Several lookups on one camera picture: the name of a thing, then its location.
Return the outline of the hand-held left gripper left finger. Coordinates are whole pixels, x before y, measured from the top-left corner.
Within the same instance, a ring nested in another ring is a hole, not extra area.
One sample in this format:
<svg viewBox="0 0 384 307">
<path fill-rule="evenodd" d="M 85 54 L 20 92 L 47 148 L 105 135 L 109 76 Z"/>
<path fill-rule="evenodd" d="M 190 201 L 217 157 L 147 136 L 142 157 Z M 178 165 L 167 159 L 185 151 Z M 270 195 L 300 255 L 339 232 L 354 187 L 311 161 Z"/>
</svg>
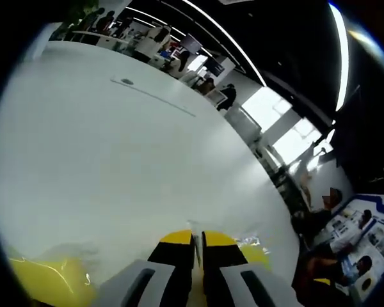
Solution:
<svg viewBox="0 0 384 307">
<path fill-rule="evenodd" d="M 135 260 L 104 282 L 96 306 L 186 306 L 192 284 L 193 234 L 169 233 L 147 260 Z"/>
</svg>

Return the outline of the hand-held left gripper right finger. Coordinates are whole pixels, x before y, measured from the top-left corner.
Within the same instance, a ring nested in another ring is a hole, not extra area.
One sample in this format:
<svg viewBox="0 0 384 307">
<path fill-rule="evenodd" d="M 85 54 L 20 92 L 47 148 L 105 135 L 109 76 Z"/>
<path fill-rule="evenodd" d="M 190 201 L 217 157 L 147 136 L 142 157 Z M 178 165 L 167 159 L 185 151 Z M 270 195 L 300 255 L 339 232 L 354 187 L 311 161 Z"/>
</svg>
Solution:
<svg viewBox="0 0 384 307">
<path fill-rule="evenodd" d="M 202 232 L 202 269 L 208 306 L 301 306 L 290 283 L 224 233 Z"/>
</svg>

